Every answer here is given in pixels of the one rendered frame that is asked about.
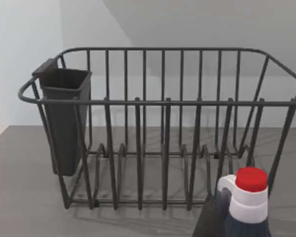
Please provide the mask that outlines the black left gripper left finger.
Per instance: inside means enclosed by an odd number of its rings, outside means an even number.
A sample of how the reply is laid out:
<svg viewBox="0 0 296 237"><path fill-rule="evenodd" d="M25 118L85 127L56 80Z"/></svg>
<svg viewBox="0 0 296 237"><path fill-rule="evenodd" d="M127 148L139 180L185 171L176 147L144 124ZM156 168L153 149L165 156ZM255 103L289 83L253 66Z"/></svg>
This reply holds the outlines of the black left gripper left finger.
<svg viewBox="0 0 296 237"><path fill-rule="evenodd" d="M225 237L224 219L212 194L205 199L191 237Z"/></svg>

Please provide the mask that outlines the dark blue bottle red cap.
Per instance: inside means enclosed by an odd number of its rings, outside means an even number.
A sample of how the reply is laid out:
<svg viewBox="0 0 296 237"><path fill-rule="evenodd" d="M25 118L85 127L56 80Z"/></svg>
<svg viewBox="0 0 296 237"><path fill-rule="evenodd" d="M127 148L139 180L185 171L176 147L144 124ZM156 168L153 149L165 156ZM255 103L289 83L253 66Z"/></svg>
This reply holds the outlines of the dark blue bottle red cap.
<svg viewBox="0 0 296 237"><path fill-rule="evenodd" d="M216 202L224 237L272 237L268 223L268 176L246 166L218 180Z"/></svg>

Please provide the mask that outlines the dark grey cutlery holder cup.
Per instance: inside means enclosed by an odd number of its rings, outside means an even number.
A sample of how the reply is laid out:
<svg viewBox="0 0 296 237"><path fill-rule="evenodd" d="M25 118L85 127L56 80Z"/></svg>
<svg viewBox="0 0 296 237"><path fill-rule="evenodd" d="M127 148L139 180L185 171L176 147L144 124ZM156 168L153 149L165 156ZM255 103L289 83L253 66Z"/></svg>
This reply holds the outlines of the dark grey cutlery holder cup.
<svg viewBox="0 0 296 237"><path fill-rule="evenodd" d="M61 69L56 60L49 58L32 75L39 78L46 99L90 98L91 72L88 70ZM49 108L61 175L70 177L75 174L80 160L74 107L69 104L51 104Z"/></svg>

